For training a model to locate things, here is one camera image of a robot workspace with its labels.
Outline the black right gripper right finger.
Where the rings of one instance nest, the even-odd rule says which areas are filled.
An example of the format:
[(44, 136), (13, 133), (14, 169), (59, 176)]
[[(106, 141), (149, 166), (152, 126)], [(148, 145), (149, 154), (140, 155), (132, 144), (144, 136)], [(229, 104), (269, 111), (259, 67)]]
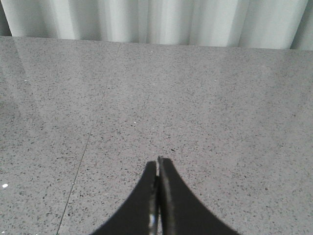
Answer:
[(193, 194), (169, 158), (158, 158), (159, 207), (164, 235), (237, 235)]

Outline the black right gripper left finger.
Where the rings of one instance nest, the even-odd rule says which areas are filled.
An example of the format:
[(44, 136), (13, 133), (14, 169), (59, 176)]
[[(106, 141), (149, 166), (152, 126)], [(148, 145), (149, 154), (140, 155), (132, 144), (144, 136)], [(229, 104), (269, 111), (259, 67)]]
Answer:
[(157, 234), (157, 164), (147, 162), (137, 185), (120, 208), (94, 235)]

